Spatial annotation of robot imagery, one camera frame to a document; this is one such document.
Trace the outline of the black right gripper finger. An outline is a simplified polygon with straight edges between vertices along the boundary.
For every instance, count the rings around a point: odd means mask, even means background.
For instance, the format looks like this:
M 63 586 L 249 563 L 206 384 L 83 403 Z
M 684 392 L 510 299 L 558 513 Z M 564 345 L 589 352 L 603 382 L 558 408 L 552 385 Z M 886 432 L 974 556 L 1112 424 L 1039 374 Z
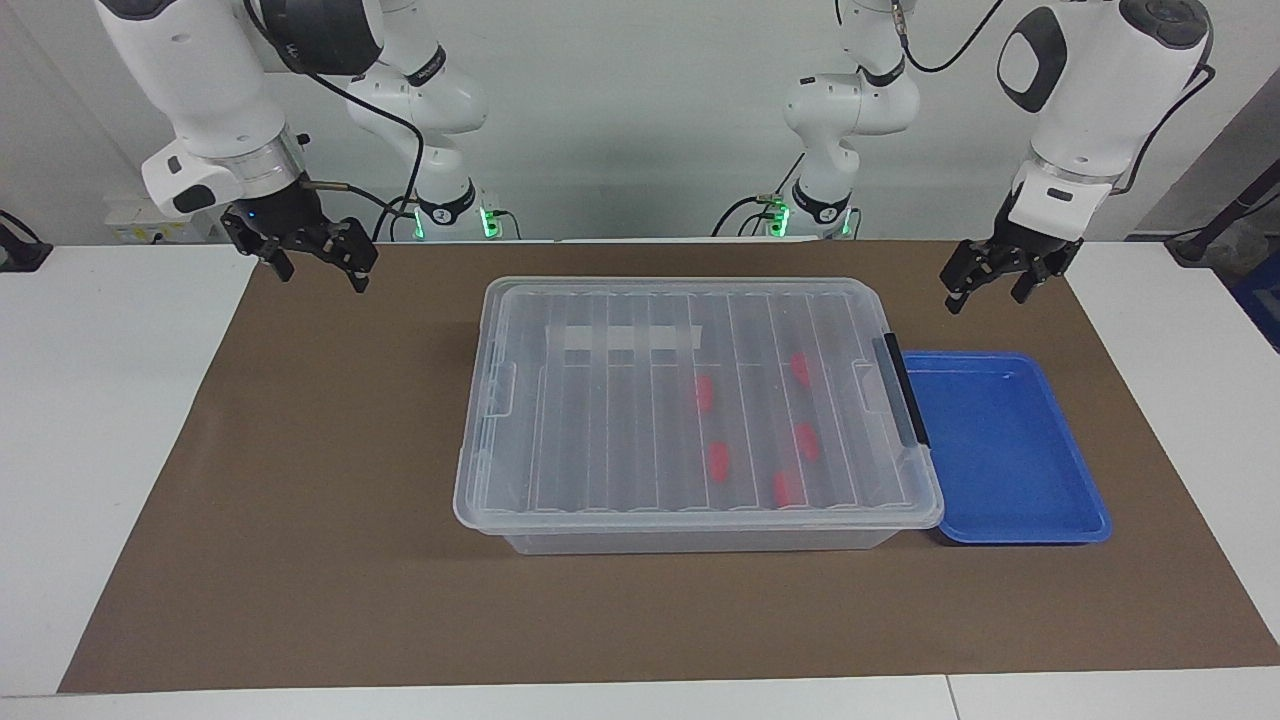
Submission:
M 241 255 L 256 258 L 269 266 L 280 282 L 291 281 L 294 265 L 278 240 L 252 229 L 244 218 L 230 208 L 221 214 L 221 225 Z
M 378 261 L 376 245 L 353 217 L 306 225 L 305 251 L 340 270 L 356 293 L 367 290 L 369 275 Z

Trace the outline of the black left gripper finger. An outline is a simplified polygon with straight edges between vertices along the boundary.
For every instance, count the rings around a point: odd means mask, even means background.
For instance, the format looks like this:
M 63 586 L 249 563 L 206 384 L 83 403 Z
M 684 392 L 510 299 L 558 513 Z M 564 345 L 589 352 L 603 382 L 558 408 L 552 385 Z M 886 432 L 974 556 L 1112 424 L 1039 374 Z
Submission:
M 961 242 L 940 273 L 940 281 L 948 293 L 945 300 L 946 309 L 951 314 L 960 314 L 979 288 L 997 281 L 1005 270 L 1005 246 L 991 242 Z
M 1024 268 L 1012 287 L 1014 301 L 1025 304 L 1044 282 L 1065 275 L 1082 246 L 1083 242 L 1069 242 L 1060 249 L 1042 254 L 1020 250 Z

